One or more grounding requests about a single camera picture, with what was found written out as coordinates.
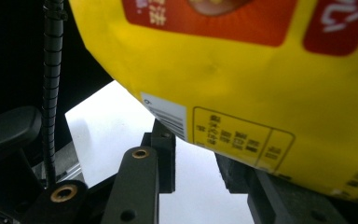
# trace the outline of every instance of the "black machine part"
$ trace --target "black machine part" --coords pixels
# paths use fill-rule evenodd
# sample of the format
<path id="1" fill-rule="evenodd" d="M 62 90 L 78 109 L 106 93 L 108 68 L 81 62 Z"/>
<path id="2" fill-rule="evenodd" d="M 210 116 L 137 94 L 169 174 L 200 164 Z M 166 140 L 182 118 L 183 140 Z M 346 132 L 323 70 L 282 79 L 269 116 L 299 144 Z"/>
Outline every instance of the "black machine part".
<path id="1" fill-rule="evenodd" d="M 67 180 L 49 187 L 21 223 L 156 224 L 158 195 L 175 189 L 174 151 L 174 134 L 156 120 L 141 146 L 124 154 L 116 175 L 91 189 Z M 160 163 L 159 155 L 168 161 Z"/>
<path id="2" fill-rule="evenodd" d="M 247 193 L 255 223 L 358 223 L 358 204 L 333 199 L 215 154 L 226 188 Z"/>
<path id="3" fill-rule="evenodd" d="M 0 115 L 0 217 L 20 220 L 43 188 L 21 148 L 39 134 L 40 113 L 32 106 Z"/>

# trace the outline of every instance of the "white surface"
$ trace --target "white surface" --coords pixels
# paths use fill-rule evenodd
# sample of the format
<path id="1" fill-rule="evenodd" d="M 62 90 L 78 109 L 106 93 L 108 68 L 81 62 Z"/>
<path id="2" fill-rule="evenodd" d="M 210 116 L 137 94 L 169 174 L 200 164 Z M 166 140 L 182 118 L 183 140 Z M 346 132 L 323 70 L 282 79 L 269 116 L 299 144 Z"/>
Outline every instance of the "white surface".
<path id="1" fill-rule="evenodd" d="M 89 187 L 115 174 L 124 152 L 141 144 L 154 117 L 115 81 L 66 113 Z M 247 195 L 229 194 L 214 154 L 177 138 L 176 192 L 161 194 L 161 224 L 253 223 Z"/>

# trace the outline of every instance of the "barcode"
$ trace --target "barcode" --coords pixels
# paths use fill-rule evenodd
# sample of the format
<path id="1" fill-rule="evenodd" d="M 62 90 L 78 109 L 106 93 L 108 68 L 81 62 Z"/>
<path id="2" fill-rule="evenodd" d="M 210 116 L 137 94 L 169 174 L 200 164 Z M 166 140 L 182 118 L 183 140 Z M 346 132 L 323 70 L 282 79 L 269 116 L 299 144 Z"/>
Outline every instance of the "barcode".
<path id="1" fill-rule="evenodd" d="M 144 106 L 165 127 L 179 138 L 187 141 L 186 107 L 157 96 L 141 92 Z"/>
<path id="2" fill-rule="evenodd" d="M 150 112 L 176 136 L 185 139 L 184 121 L 174 115 L 168 114 L 162 110 L 149 107 Z"/>

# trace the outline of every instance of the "yellow plastic bag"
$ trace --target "yellow plastic bag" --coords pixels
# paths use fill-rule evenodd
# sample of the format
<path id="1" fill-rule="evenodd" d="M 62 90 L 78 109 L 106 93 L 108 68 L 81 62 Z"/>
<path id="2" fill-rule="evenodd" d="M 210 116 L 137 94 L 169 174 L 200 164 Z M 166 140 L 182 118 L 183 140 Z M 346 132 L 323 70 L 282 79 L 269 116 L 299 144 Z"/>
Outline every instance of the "yellow plastic bag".
<path id="1" fill-rule="evenodd" d="M 358 202 L 358 0 L 71 0 L 91 54 L 187 142 Z"/>

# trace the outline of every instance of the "red label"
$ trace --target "red label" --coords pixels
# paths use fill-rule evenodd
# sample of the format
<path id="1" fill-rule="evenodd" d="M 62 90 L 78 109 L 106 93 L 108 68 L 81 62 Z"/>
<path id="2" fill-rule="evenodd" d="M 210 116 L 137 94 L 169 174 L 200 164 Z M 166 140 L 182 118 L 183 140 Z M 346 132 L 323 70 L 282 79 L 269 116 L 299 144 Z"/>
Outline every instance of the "red label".
<path id="1" fill-rule="evenodd" d="M 279 46 L 296 0 L 122 0 L 130 23 L 164 31 Z"/>
<path id="2" fill-rule="evenodd" d="M 358 47 L 358 0 L 320 0 L 304 38 L 307 50 L 343 56 Z"/>

